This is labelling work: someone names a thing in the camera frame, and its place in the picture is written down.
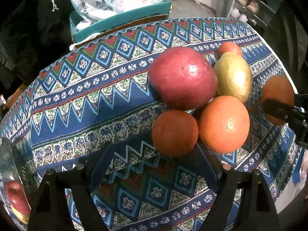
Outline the grey shoe rack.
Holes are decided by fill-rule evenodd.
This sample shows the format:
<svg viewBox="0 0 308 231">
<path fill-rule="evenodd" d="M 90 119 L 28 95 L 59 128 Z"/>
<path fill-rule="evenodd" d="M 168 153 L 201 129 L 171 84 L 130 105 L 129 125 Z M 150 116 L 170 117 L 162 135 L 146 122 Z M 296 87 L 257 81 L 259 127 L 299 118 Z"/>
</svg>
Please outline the grey shoe rack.
<svg viewBox="0 0 308 231">
<path fill-rule="evenodd" d="M 233 0 L 228 18 L 266 30 L 270 27 L 281 2 L 282 0 Z"/>
</svg>

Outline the patterned blue tablecloth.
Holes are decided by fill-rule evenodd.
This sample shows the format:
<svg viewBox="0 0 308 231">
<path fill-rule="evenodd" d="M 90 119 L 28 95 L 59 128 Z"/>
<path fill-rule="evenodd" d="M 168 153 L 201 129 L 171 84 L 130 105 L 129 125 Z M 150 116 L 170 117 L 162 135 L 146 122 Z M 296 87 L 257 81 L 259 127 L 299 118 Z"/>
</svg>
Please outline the patterned blue tablecloth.
<svg viewBox="0 0 308 231">
<path fill-rule="evenodd" d="M 253 74 L 245 144 L 220 155 L 238 171 L 259 169 L 274 199 L 300 180 L 304 149 L 288 126 L 275 127 L 259 105 L 265 82 L 287 75 L 278 56 L 247 23 L 226 18 L 159 21 L 121 30 L 73 51 L 41 71 L 1 122 L 1 137 L 23 155 L 36 180 L 63 172 L 105 142 L 118 148 L 93 195 L 110 230 L 199 230 L 215 200 L 197 168 L 156 152 L 150 139 L 167 106 L 151 90 L 148 70 L 166 49 L 192 48 L 211 64 L 236 43 Z"/>
</svg>

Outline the yellow apple in bowl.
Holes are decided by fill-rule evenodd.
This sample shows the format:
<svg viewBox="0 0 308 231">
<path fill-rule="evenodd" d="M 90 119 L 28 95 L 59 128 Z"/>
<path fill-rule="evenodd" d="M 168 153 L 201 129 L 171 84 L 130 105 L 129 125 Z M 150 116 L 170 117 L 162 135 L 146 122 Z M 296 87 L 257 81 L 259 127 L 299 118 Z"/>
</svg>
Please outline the yellow apple in bowl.
<svg viewBox="0 0 308 231">
<path fill-rule="evenodd" d="M 15 214 L 17 219 L 19 219 L 19 221 L 21 221 L 22 223 L 28 225 L 29 215 L 24 215 L 24 214 L 20 213 L 19 211 L 17 211 L 12 205 L 10 205 L 10 206 L 11 206 L 12 212 Z"/>
</svg>

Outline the cardboard box under crate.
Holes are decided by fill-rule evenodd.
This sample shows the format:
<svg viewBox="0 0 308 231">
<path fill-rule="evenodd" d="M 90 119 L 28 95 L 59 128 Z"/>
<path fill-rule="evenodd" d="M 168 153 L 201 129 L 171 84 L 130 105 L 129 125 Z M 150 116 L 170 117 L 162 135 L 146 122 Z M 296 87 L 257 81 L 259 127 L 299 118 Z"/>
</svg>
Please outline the cardboard box under crate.
<svg viewBox="0 0 308 231">
<path fill-rule="evenodd" d="M 94 39 L 105 37 L 106 35 L 122 32 L 129 28 L 137 27 L 143 24 L 167 20 L 169 15 L 153 15 L 149 17 L 139 18 L 136 20 L 131 20 L 126 23 L 121 23 L 123 21 L 122 19 L 115 19 L 115 21 L 113 22 L 112 18 L 110 17 L 106 20 L 98 21 L 91 24 L 87 28 L 77 31 L 75 23 L 77 23 L 79 17 L 80 16 L 77 16 L 76 13 L 72 13 L 70 15 L 70 32 L 73 39 L 73 44 L 69 46 L 70 51 L 73 51 Z"/>
</svg>

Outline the teal storage crate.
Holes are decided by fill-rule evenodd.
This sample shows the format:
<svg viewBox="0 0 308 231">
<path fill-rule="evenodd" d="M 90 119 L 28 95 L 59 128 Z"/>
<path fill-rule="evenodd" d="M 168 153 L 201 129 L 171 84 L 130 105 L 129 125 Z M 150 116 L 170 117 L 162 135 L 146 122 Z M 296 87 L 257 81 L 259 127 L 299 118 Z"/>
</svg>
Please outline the teal storage crate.
<svg viewBox="0 0 308 231">
<path fill-rule="evenodd" d="M 77 29 L 77 24 L 82 21 L 82 17 L 73 11 L 69 16 L 72 41 L 78 43 L 95 33 L 106 35 L 125 28 L 166 20 L 169 18 L 171 7 L 171 0 L 163 0 L 161 3 L 133 9 L 97 21 L 82 30 Z"/>
</svg>

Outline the red apple in bowl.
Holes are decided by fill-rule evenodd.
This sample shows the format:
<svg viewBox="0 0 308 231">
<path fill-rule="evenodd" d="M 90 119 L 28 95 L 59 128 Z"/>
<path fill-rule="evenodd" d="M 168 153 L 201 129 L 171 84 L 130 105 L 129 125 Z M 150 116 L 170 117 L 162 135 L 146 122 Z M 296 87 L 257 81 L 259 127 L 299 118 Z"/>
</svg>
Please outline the red apple in bowl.
<svg viewBox="0 0 308 231">
<path fill-rule="evenodd" d="M 30 207 L 26 200 L 26 196 L 23 191 L 23 186 L 20 182 L 11 180 L 6 185 L 6 194 L 9 203 L 20 213 L 24 215 L 30 215 Z"/>
</svg>

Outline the large orange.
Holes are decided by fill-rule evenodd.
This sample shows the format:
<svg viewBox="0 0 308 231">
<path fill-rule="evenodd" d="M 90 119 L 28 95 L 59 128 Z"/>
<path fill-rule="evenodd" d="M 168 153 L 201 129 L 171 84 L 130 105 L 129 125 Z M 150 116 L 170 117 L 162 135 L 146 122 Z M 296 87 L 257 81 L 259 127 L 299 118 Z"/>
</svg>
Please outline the large orange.
<svg viewBox="0 0 308 231">
<path fill-rule="evenodd" d="M 218 154 L 242 147 L 249 135 L 250 119 L 244 104 L 233 96 L 223 95 L 209 102 L 199 119 L 202 143 Z"/>
</svg>

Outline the glass fruit bowl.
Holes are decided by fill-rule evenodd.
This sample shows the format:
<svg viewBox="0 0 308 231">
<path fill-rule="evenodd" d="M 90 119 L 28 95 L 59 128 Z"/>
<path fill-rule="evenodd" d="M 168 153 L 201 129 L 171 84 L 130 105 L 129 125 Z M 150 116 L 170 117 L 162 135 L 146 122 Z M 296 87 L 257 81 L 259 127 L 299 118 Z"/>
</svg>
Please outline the glass fruit bowl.
<svg viewBox="0 0 308 231">
<path fill-rule="evenodd" d="M 29 141 L 12 143 L 1 138 L 1 205 L 8 220 L 26 230 L 38 188 Z"/>
</svg>

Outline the smaller orange front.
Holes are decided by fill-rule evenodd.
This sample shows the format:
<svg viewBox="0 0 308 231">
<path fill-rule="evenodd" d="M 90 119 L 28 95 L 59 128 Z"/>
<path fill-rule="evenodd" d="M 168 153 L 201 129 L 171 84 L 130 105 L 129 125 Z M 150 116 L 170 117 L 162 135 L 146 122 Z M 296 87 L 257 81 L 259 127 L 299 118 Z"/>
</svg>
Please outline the smaller orange front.
<svg viewBox="0 0 308 231">
<path fill-rule="evenodd" d="M 155 120 L 151 137 L 158 152 L 167 157 L 183 157 L 190 153 L 198 139 L 195 118 L 181 110 L 168 110 Z"/>
</svg>

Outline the large red apple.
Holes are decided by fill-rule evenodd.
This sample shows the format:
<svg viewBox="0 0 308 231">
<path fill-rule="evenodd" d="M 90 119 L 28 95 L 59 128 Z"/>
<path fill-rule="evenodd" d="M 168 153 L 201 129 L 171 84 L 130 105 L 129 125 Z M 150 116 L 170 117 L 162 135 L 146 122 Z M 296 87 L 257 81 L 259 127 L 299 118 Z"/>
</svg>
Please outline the large red apple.
<svg viewBox="0 0 308 231">
<path fill-rule="evenodd" d="M 218 85 L 217 76 L 203 55 L 181 46 L 159 54 L 148 77 L 163 101 L 176 110 L 202 107 L 214 97 Z"/>
</svg>

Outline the small tangerine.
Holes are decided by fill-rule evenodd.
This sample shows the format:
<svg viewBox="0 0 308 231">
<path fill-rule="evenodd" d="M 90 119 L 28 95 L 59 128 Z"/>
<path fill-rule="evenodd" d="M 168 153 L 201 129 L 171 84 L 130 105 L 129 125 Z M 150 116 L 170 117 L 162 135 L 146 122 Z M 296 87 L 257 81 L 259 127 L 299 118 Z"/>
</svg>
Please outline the small tangerine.
<svg viewBox="0 0 308 231">
<path fill-rule="evenodd" d="M 240 47 L 234 43 L 234 42 L 224 42 L 220 45 L 219 49 L 218 49 L 218 56 L 220 57 L 222 54 L 224 53 L 235 53 L 237 55 L 242 56 L 242 51 L 240 49 Z"/>
</svg>

